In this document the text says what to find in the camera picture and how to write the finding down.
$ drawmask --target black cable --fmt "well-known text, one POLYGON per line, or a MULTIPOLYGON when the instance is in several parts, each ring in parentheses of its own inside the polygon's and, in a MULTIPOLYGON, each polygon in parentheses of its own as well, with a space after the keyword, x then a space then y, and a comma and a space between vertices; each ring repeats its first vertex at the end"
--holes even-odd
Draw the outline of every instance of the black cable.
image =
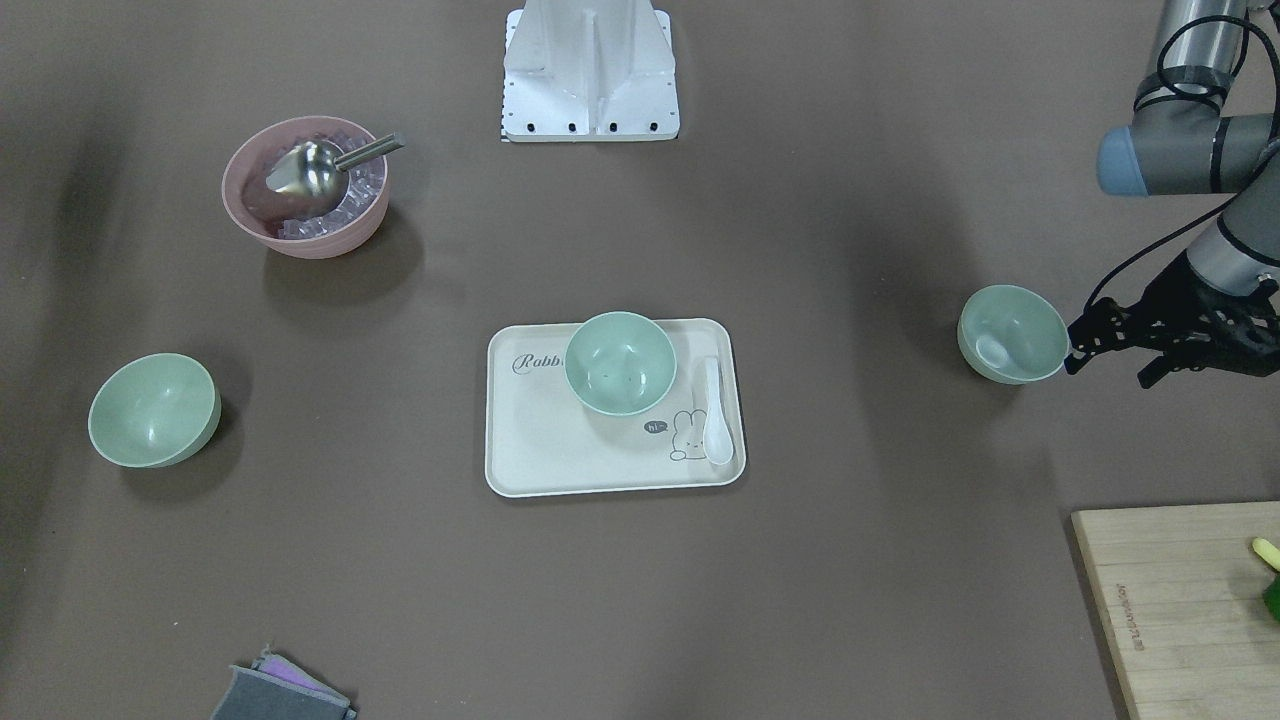
MULTIPOLYGON (((1277 8, 1280 8, 1280 0, 1275 0, 1274 3, 1271 3, 1271 5, 1267 8, 1267 10, 1271 13, 1272 19, 1276 22, 1276 27, 1280 28, 1280 9, 1277 9, 1277 8)), ((1217 22, 1234 24, 1234 26, 1238 26, 1238 27, 1242 27, 1242 28, 1245 29, 1245 36, 1244 36, 1245 40, 1242 44, 1240 58, 1236 61, 1235 69, 1231 70, 1231 76, 1233 77, 1236 73, 1239 73, 1240 68, 1244 65, 1244 55, 1245 55, 1245 51, 1248 50, 1248 36, 1249 35, 1256 35, 1258 37, 1258 41, 1262 44, 1262 47, 1267 53, 1267 60, 1271 63, 1271 79, 1274 81, 1274 85, 1275 85, 1275 105, 1274 105, 1274 109, 1272 109, 1272 113, 1271 113, 1271 132, 1267 136, 1267 142, 1266 142, 1266 146, 1265 146, 1265 150, 1270 149, 1271 145, 1274 142, 1276 142, 1277 138, 1280 138, 1280 55, 1276 54, 1275 45, 1271 42, 1271 38, 1267 37, 1266 32, 1261 27, 1256 26, 1254 23, 1252 23, 1249 20, 1244 20, 1244 19, 1240 19, 1240 18, 1236 18, 1236 17, 1233 17, 1233 15, 1208 15, 1208 17, 1204 17, 1204 18, 1197 18, 1197 19, 1194 19, 1194 20, 1184 24, 1183 27, 1178 28, 1176 31, 1174 31, 1174 33, 1169 36, 1169 40, 1165 41, 1165 46, 1160 49, 1160 54, 1156 56, 1156 76, 1160 78, 1160 83, 1162 86, 1165 86, 1165 88, 1169 90, 1170 92, 1172 92, 1174 95, 1176 95, 1176 96, 1179 96, 1179 97, 1181 97, 1184 100, 1193 100, 1193 101, 1197 101, 1197 102, 1203 102, 1204 101, 1204 95, 1203 94, 1197 95, 1194 92, 1187 92, 1185 90, 1181 90, 1180 87, 1174 87, 1174 83, 1170 82, 1169 77, 1165 74, 1165 56, 1169 55, 1169 51, 1172 49, 1174 42, 1176 42, 1178 38, 1181 37, 1183 35, 1185 35, 1189 29, 1199 27, 1202 24, 1217 23, 1217 22)), ((1253 183, 1253 181, 1257 179, 1257 177, 1260 174, 1262 174, 1262 170, 1267 167, 1267 163, 1271 161, 1271 156, 1274 156, 1274 155, 1275 155, 1275 152, 1271 152, 1270 155, 1267 155, 1266 152, 1263 152, 1263 156, 1261 158, 1261 161, 1253 169, 1253 173, 1249 176, 1249 181, 1245 183, 1245 187, 1248 187, 1248 184, 1253 183)), ((1194 228, 1196 225, 1203 223, 1204 220, 1208 220, 1210 218, 1217 215, 1222 210, 1226 210, 1226 208, 1235 199, 1236 199, 1236 196, 1233 195, 1230 199, 1228 199, 1225 202, 1222 202, 1217 208, 1213 208, 1208 213, 1204 213, 1203 215, 1196 218, 1194 220, 1187 223, 1185 225, 1178 228, 1176 231, 1166 234, 1165 237, 1157 240, 1156 242, 1152 242, 1147 247, 1143 247, 1138 252, 1130 255, 1129 259, 1125 260, 1124 263, 1120 263, 1119 265, 1116 265, 1110 273, 1107 273, 1102 278, 1102 281, 1097 284, 1097 287, 1093 288, 1093 292, 1089 293, 1089 300, 1085 301, 1085 304, 1084 304, 1084 311, 1088 313, 1089 307, 1092 307, 1093 302, 1098 299, 1098 295, 1102 293, 1102 288, 1105 288, 1106 284, 1108 282, 1111 282, 1112 278, 1115 278, 1116 275, 1119 275, 1120 273, 1123 273, 1129 265, 1133 265, 1134 263, 1137 263, 1138 260, 1146 258, 1148 254, 1151 254, 1152 251, 1160 249, 1161 246, 1164 246, 1169 241, 1171 241, 1171 240, 1181 236, 1187 231, 1194 228)))
POLYGON ((1124 263, 1120 263, 1119 265, 1116 265, 1110 273, 1107 273, 1102 278, 1102 282, 1100 282, 1097 284, 1097 287, 1093 288, 1093 292, 1089 293, 1089 300, 1084 302, 1084 310, 1088 311, 1089 307, 1093 307, 1093 301, 1098 299, 1098 295, 1102 293, 1102 288, 1106 287, 1106 284, 1108 282, 1111 282, 1111 278, 1119 275, 1120 273, 1123 273, 1125 270, 1125 268, 1128 268, 1129 265, 1133 265, 1138 260, 1142 260, 1143 258, 1147 256, 1147 254, 1149 254, 1153 250, 1160 249, 1160 246, 1165 245, 1170 240, 1174 240, 1175 237, 1178 237, 1178 236, 1183 234, 1184 232, 1194 228, 1196 225, 1203 223, 1204 220, 1212 218, 1213 215, 1217 215, 1219 213, 1221 213, 1222 210, 1225 210, 1228 205, 1231 204, 1231 200, 1228 200, 1226 202, 1222 202, 1221 205, 1219 205, 1217 208, 1213 208, 1208 213, 1204 213, 1199 218, 1196 218, 1194 220, 1192 220, 1192 222, 1187 223, 1185 225, 1178 228, 1176 231, 1166 234, 1165 237, 1157 240, 1156 242, 1152 242, 1147 247, 1143 247, 1138 252, 1134 252, 1133 255, 1130 255, 1129 259, 1125 260, 1124 263))
POLYGON ((1249 20, 1244 20, 1234 15, 1207 15, 1197 18, 1174 31, 1174 33, 1169 36, 1169 40, 1165 41, 1165 46, 1160 49, 1160 54, 1156 56, 1156 77, 1160 78, 1160 85, 1165 86, 1166 90, 1184 100, 1203 99, 1203 94, 1187 92, 1185 90, 1174 86, 1172 81, 1169 79, 1169 76, 1165 74, 1165 58, 1169 55, 1169 51, 1172 50, 1178 38, 1188 31, 1208 23, 1228 23, 1242 27, 1247 32, 1256 35, 1258 42, 1261 42, 1262 47, 1267 51, 1267 59, 1271 61, 1271 77, 1275 81, 1275 108, 1271 113, 1271 132, 1267 141, 1270 142, 1275 140, 1280 136, 1280 56, 1276 55, 1276 47, 1271 42, 1271 38, 1267 37, 1266 31, 1249 20))

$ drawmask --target blue end cap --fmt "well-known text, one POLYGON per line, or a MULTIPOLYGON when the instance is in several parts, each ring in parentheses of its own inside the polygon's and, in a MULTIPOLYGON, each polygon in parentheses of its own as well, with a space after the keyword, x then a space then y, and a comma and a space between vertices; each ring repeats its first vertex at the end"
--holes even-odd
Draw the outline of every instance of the blue end cap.
POLYGON ((1129 126, 1115 128, 1102 137, 1098 147, 1098 186, 1107 195, 1151 195, 1142 179, 1129 126))

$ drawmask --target wooden cutting board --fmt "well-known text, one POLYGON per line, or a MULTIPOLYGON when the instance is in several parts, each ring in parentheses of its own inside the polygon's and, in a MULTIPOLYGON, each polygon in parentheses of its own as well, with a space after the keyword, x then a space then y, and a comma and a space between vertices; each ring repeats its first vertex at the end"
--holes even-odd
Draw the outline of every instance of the wooden cutting board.
POLYGON ((1280 502, 1083 510, 1071 515, 1133 720, 1276 720, 1280 502))

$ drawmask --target white tray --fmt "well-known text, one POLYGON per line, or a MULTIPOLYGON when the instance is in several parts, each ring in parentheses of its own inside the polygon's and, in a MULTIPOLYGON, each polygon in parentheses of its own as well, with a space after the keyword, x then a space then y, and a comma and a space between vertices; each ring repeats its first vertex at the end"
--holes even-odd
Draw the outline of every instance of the white tray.
POLYGON ((652 410, 613 418, 584 406, 564 378, 564 347, 580 323, 512 325, 489 341, 485 479, 506 497, 726 486, 746 469, 746 442, 728 332, 716 320, 657 320, 676 346, 676 382, 652 410), (699 372, 719 357, 733 457, 703 451, 707 389, 699 372))

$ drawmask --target white spoon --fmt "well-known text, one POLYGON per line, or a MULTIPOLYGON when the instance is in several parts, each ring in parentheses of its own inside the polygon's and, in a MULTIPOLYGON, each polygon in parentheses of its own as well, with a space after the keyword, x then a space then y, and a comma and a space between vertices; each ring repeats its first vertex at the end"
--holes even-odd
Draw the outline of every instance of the white spoon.
POLYGON ((708 357, 707 370, 707 424, 703 428, 703 448, 712 465, 727 465, 733 459, 733 438, 724 421, 724 406, 719 395, 719 361, 708 357))

